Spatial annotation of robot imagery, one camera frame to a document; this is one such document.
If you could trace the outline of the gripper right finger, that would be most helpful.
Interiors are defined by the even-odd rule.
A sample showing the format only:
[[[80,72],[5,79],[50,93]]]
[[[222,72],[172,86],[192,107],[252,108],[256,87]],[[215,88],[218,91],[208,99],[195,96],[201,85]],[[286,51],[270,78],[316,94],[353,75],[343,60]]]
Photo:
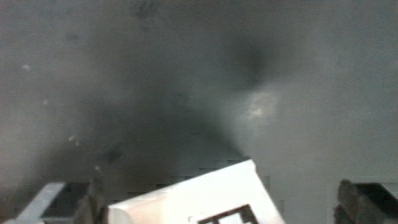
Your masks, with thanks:
[[[398,224],[398,183],[341,180],[334,224]]]

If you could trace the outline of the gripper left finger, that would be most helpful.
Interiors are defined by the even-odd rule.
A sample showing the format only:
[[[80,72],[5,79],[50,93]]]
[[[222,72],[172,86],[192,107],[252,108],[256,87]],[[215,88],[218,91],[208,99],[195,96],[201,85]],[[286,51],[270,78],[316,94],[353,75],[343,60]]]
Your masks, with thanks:
[[[101,182],[50,182],[10,224],[103,224]]]

